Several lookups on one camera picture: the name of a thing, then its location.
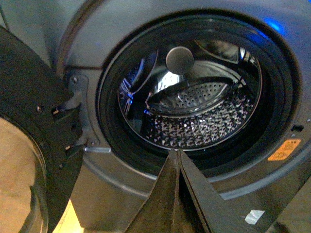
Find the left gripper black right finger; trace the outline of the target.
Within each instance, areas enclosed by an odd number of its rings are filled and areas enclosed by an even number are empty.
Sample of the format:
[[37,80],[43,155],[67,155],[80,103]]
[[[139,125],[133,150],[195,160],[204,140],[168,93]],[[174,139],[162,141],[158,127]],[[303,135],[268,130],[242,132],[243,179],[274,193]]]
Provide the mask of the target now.
[[213,188],[198,167],[182,151],[176,152],[178,166],[189,192],[196,221],[205,233],[257,233]]

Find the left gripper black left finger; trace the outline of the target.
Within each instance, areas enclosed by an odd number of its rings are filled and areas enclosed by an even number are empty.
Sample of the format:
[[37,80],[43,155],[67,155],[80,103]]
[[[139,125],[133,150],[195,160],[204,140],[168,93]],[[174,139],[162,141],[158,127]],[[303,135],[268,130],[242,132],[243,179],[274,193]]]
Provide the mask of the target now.
[[172,150],[127,233],[179,233],[179,176],[177,151]]

